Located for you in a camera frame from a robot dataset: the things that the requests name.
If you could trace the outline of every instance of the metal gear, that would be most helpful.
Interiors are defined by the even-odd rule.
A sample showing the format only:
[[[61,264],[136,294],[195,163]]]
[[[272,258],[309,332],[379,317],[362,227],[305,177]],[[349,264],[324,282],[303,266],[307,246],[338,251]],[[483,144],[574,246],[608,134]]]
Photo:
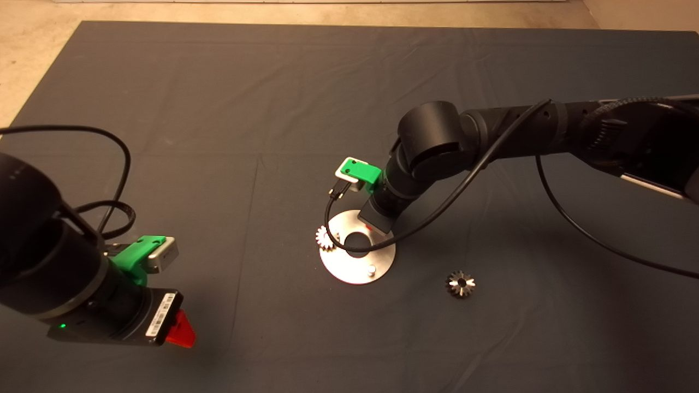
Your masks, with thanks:
[[[476,288],[475,279],[462,271],[455,271],[447,277],[447,291],[458,298],[464,298]]]
[[[330,240],[330,236],[328,236],[328,231],[325,230],[325,225],[321,225],[315,232],[315,242],[318,243],[318,247],[323,251],[331,251],[335,248],[335,244]]]

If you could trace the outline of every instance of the cable connector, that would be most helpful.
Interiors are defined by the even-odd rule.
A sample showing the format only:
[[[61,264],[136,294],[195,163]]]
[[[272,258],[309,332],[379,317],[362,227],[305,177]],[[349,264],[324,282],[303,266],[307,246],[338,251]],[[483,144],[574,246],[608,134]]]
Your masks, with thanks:
[[[338,179],[333,188],[331,188],[328,192],[330,199],[337,201],[338,199],[342,198],[351,186],[352,184],[345,179]]]

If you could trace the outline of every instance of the metal disc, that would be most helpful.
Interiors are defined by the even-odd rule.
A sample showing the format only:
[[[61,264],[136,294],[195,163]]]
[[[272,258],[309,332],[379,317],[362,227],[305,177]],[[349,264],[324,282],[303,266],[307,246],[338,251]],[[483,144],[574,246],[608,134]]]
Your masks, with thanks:
[[[337,234],[340,243],[354,232],[366,235],[371,244],[380,243],[393,237],[372,230],[357,217],[359,210],[346,210],[333,217],[329,224],[332,233]],[[369,252],[361,258],[355,258],[340,248],[332,250],[319,249],[320,259],[330,274],[348,284],[368,284],[381,278],[391,268],[396,256],[396,245]]]

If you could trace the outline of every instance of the dark gray mat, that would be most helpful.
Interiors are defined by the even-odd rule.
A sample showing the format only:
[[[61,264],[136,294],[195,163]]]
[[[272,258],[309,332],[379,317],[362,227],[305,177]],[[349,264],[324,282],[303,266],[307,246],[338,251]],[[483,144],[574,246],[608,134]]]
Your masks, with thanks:
[[[3,309],[0,390],[695,392],[699,283],[582,238],[531,158],[492,164],[372,285],[332,278],[313,234],[340,160],[382,166],[413,106],[692,94],[697,69],[699,39],[683,32],[83,23],[15,124],[90,124],[127,142],[124,200],[138,221],[121,240],[178,238],[179,259],[150,282],[184,292],[199,341],[56,343]],[[97,137],[13,136],[0,148],[73,204],[109,197],[121,164]],[[601,238],[699,269],[695,206],[567,155],[545,165]],[[446,293],[454,269],[477,278],[473,298]]]

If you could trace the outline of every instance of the silver gear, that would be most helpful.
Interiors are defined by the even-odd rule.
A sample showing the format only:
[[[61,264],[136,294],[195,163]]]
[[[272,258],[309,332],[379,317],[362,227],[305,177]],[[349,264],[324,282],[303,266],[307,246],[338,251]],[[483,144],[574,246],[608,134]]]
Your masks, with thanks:
[[[330,236],[328,236],[328,231],[325,230],[325,225],[322,225],[315,232],[315,242],[318,243],[318,247],[323,251],[331,251],[335,248],[335,244],[330,240]]]
[[[458,298],[467,297],[475,288],[475,279],[460,270],[447,277],[447,291]]]

